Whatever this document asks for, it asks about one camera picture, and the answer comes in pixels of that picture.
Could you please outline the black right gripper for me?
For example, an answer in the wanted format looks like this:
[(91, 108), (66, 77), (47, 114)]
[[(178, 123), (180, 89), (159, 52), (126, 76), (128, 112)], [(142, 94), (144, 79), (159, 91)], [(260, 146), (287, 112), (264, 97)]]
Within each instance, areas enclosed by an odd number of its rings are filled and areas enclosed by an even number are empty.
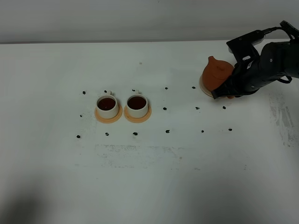
[(251, 95), (260, 88), (278, 81), (289, 84), (292, 81), (290, 74), (291, 42), (270, 42), (266, 44), (260, 57), (250, 63), (250, 67), (229, 77), (218, 88), (211, 91), (214, 99), (240, 97)]

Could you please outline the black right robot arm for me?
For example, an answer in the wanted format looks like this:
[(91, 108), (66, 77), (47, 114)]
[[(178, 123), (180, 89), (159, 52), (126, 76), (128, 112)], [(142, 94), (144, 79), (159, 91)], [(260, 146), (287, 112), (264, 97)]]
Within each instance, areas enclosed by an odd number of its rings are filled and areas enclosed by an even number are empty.
[(274, 82), (289, 84), (299, 77), (299, 43), (270, 42), (254, 59), (238, 63), (232, 75), (217, 89), (212, 90), (214, 99), (251, 95)]

